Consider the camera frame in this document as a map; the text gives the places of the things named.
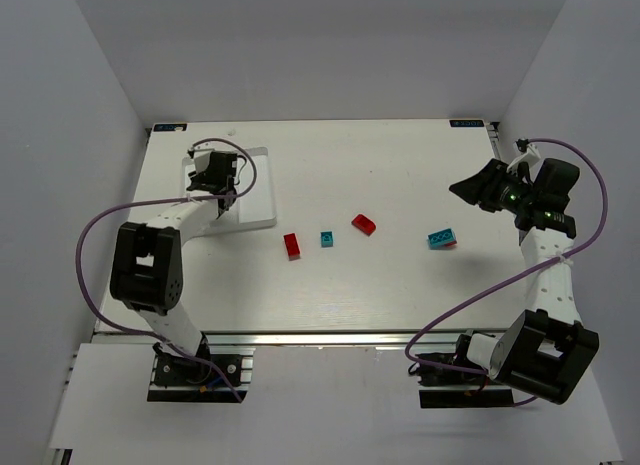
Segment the small blue lego brick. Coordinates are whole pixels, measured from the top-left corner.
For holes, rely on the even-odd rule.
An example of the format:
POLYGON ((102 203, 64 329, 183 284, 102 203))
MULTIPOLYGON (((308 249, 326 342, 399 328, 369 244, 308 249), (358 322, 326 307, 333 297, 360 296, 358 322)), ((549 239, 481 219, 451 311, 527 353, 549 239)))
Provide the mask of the small blue lego brick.
POLYGON ((334 245, 333 233, 331 231, 322 231, 320 233, 320 243, 322 248, 330 248, 334 245))

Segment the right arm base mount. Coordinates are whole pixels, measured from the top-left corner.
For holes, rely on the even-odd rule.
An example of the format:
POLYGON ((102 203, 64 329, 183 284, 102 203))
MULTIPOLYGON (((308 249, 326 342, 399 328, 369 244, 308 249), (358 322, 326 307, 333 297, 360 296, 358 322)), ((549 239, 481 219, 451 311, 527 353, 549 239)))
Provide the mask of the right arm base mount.
POLYGON ((461 335, 450 353, 420 353, 421 360, 435 362, 437 367, 414 363, 408 375, 418 379, 421 409, 486 409, 511 408, 513 392, 485 375, 445 369, 442 365, 479 370, 466 358, 470 336, 461 335))

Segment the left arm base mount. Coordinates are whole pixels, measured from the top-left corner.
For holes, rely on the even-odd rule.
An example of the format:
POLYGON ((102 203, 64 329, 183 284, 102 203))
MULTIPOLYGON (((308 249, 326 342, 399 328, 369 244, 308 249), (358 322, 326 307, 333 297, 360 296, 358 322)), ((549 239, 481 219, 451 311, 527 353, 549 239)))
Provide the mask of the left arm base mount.
POLYGON ((220 372, 168 353, 160 343, 153 345, 153 351, 148 402, 239 404, 237 396, 243 400, 247 395, 253 371, 251 349, 201 345, 197 357, 211 361, 220 372))

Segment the white divided sorting tray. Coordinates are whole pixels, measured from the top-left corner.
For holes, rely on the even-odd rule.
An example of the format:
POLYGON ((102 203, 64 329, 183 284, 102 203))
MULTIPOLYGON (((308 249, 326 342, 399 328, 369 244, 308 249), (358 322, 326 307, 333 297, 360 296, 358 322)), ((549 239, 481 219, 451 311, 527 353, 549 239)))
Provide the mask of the white divided sorting tray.
MULTIPOLYGON (((276 200, 269 151, 266 147, 249 148, 247 151, 257 167, 256 184, 247 195, 237 200, 221 218, 206 225, 203 230, 205 235, 259 230, 276 225, 276 200)), ((190 184, 188 174, 195 171, 195 166, 193 160, 184 156, 181 167, 181 180, 184 182, 181 196, 185 196, 184 189, 190 184)), ((239 160, 236 175, 236 187, 239 191, 244 190, 250 184, 252 177, 250 164, 245 166, 244 161, 239 160)))

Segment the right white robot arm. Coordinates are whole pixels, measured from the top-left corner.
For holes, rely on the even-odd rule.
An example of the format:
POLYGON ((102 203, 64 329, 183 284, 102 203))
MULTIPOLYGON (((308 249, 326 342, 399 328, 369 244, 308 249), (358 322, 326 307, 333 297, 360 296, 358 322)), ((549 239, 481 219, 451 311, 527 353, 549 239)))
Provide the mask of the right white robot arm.
POLYGON ((462 337, 463 356, 492 381, 555 404, 566 402, 599 349, 598 334, 577 311, 567 258, 576 226, 565 209, 579 176, 578 167, 558 159, 544 160, 534 178, 526 164, 511 170, 492 159, 449 188, 485 211, 513 214, 530 271, 524 311, 500 338, 462 337))

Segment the blue corner label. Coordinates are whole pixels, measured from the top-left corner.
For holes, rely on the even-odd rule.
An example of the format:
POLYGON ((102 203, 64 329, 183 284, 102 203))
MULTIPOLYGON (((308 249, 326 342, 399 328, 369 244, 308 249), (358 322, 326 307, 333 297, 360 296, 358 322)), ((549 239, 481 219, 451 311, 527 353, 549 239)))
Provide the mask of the blue corner label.
POLYGON ((183 132, 187 129, 186 123, 157 123, 153 126, 154 133, 183 132))
POLYGON ((483 120, 477 119, 450 119, 449 124, 452 128, 484 128, 483 120))

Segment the red long lego brick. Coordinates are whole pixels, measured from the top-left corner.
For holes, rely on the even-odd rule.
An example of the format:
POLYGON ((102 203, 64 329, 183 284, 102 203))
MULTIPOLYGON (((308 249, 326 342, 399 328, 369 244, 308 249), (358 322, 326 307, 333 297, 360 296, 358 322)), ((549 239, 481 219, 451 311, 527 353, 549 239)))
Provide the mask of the red long lego brick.
POLYGON ((301 250, 295 233, 285 234, 283 242, 289 260, 296 260, 301 257, 301 250))

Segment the red sloped lego brick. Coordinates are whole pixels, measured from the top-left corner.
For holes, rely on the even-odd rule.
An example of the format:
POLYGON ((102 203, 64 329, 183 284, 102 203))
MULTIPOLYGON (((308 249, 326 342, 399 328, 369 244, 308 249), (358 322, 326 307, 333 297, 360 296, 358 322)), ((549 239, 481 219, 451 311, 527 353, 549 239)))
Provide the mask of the red sloped lego brick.
POLYGON ((367 236, 371 236, 376 231, 376 224, 363 214, 356 215, 351 224, 367 236))

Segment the right blue corner label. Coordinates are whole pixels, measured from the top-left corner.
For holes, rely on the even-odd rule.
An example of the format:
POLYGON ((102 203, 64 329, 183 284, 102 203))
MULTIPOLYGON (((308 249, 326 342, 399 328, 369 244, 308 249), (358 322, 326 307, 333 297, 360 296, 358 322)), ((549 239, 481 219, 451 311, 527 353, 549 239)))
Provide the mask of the right blue corner label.
POLYGON ((452 128, 484 128, 483 120, 477 119, 450 119, 449 124, 452 128))

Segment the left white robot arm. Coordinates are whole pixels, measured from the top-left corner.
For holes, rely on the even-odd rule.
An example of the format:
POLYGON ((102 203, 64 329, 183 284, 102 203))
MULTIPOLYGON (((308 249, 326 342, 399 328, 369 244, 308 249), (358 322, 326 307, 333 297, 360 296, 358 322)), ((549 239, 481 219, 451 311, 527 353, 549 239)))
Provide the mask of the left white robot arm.
POLYGON ((176 346, 190 356, 210 358, 204 334, 180 302, 182 247, 234 205, 238 161, 237 153, 222 151, 195 158, 187 190, 202 196, 175 204, 146 223, 126 222, 118 230, 110 294, 168 340, 160 354, 175 356, 171 347, 176 346))

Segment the large teal lego brick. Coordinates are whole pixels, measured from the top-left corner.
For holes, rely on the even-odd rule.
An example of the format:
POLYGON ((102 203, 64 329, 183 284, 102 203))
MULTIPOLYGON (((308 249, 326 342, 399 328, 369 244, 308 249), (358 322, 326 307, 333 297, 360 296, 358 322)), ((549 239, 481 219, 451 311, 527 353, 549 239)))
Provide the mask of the large teal lego brick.
POLYGON ((427 237, 428 245, 430 249, 445 248, 444 245, 452 241, 457 241, 456 235, 451 228, 433 232, 427 237))

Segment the left blue corner label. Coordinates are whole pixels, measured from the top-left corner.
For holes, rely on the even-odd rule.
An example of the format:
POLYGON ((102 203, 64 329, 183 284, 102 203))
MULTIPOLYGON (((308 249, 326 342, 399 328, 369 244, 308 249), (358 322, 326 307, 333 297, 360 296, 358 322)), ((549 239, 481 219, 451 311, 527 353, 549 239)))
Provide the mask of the left blue corner label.
POLYGON ((154 133, 183 132, 187 129, 186 123, 157 123, 153 126, 154 133))

